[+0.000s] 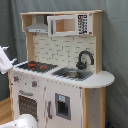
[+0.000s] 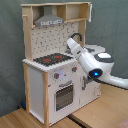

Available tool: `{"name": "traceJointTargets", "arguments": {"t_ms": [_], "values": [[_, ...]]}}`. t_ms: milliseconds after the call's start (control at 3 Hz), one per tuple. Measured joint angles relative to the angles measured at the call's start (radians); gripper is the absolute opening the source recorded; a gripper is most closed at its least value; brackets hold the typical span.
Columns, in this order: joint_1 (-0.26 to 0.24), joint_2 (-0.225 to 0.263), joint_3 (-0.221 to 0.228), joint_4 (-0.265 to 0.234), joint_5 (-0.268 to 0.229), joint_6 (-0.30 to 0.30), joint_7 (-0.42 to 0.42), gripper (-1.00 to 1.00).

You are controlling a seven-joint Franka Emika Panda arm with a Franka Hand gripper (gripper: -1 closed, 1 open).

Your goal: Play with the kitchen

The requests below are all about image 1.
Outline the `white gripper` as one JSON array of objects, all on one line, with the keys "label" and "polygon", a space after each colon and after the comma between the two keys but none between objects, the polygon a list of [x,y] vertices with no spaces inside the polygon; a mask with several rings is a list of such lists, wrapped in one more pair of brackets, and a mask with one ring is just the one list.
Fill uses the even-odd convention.
[{"label": "white gripper", "polygon": [[12,61],[9,60],[5,51],[8,50],[8,47],[1,47],[0,46],[0,73],[5,74],[13,69],[13,64],[16,61],[14,58]]}]

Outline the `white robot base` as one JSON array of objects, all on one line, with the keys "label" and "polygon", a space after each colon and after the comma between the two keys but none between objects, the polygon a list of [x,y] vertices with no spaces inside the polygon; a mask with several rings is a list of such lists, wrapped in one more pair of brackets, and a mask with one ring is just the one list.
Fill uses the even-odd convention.
[{"label": "white robot base", "polygon": [[0,128],[38,128],[38,124],[32,115],[22,114],[18,119],[0,125]]}]

